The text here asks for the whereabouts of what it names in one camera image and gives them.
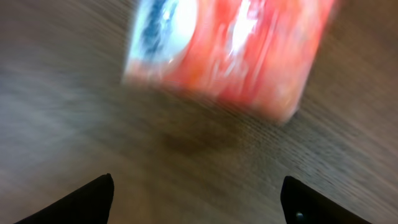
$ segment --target shiny plastic wrapper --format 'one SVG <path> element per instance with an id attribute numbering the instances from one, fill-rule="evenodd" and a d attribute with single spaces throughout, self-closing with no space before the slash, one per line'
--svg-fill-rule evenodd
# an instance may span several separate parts
<path id="1" fill-rule="evenodd" d="M 287 121 L 333 2 L 143 0 L 124 81 L 194 92 Z"/>

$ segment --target plastic bag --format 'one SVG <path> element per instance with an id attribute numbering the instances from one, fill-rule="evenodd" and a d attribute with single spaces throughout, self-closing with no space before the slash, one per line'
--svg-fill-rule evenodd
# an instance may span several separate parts
<path id="1" fill-rule="evenodd" d="M 333 2 L 141 1 L 124 80 L 201 93 L 286 121 Z"/>

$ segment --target wood grain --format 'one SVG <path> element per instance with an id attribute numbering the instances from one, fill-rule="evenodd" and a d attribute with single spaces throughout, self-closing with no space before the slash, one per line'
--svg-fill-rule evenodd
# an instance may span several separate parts
<path id="1" fill-rule="evenodd" d="M 131 1 L 1 1 L 0 222 L 107 172 L 109 223 L 285 223 L 286 175 L 398 222 L 397 7 L 346 1 L 277 127 L 121 87 Z"/>

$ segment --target wooden table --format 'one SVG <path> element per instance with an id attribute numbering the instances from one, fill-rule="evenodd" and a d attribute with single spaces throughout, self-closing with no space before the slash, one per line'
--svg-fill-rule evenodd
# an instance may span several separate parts
<path id="1" fill-rule="evenodd" d="M 398 222 L 398 2 L 346 1 L 283 127 L 121 87 L 129 0 L 0 2 L 0 222 L 101 174 L 109 223 L 285 223 L 292 175 Z"/>

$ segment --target snack bag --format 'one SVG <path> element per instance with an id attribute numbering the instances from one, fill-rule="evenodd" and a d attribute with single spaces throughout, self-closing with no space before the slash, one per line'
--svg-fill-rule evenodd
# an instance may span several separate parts
<path id="1" fill-rule="evenodd" d="M 333 2 L 142 0 L 124 80 L 199 93 L 287 121 Z"/>

